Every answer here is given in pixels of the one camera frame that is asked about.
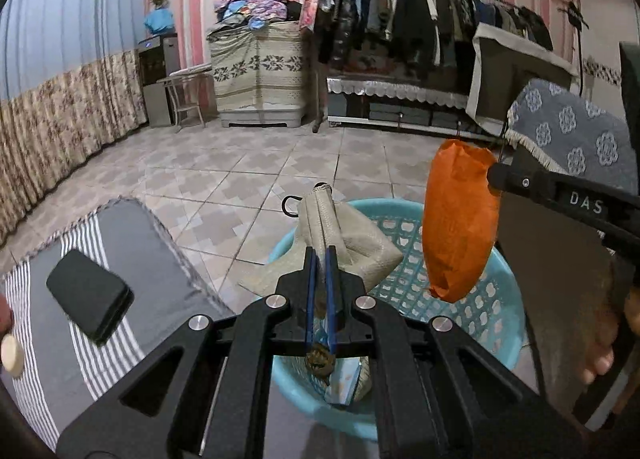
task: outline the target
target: teal plastic basket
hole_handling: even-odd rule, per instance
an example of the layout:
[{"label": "teal plastic basket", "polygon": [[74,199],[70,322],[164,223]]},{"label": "teal plastic basket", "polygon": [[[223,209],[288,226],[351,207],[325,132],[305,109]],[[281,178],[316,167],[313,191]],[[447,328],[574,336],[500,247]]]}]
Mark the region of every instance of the teal plastic basket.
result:
[{"label": "teal plastic basket", "polygon": [[[422,257],[422,204],[399,199],[363,199],[350,204],[376,222],[404,254],[401,264],[369,295],[389,302],[402,315],[423,322],[439,315],[452,318],[513,370],[524,340],[525,315],[518,284],[500,252],[492,250],[471,292],[449,304],[429,293]],[[292,243],[290,232],[273,249],[269,262],[284,255]],[[300,358],[274,357],[271,374],[282,394],[307,416],[361,439],[378,439],[372,395],[349,407],[332,407],[314,389],[312,376]]]}]

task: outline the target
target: orange bag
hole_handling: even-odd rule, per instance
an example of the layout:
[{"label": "orange bag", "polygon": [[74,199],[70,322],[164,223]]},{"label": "orange bag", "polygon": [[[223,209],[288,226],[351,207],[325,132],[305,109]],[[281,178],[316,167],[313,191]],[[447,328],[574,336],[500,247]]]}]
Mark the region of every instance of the orange bag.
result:
[{"label": "orange bag", "polygon": [[422,252],[431,294],[457,302],[476,285],[498,230],[500,192],[486,172],[495,163],[486,148],[445,141],[431,164],[424,197]]}]

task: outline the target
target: gray floral fabric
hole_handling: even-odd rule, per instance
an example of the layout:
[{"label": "gray floral fabric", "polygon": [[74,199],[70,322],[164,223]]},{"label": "gray floral fabric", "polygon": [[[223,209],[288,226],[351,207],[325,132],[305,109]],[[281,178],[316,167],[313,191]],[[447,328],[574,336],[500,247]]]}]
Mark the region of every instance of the gray floral fabric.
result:
[{"label": "gray floral fabric", "polygon": [[636,154],[626,122],[544,80],[511,105],[506,137],[547,168],[638,194]]}]

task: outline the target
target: metal bolt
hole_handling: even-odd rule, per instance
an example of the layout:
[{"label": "metal bolt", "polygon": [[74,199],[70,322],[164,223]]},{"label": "metal bolt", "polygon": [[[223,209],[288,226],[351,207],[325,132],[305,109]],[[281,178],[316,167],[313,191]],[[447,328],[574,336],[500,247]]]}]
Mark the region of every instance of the metal bolt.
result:
[{"label": "metal bolt", "polygon": [[434,318],[431,325],[433,325],[433,328],[439,333],[446,333],[453,328],[453,322],[451,319],[444,316]]},{"label": "metal bolt", "polygon": [[358,296],[356,298],[356,305],[360,309],[371,309],[376,306],[376,299],[372,296]]},{"label": "metal bolt", "polygon": [[282,295],[271,295],[267,297],[266,302],[271,309],[277,309],[278,307],[283,307],[287,303],[287,299]]},{"label": "metal bolt", "polygon": [[209,325],[209,319],[204,314],[196,314],[189,320],[189,328],[194,331],[202,331]]}]

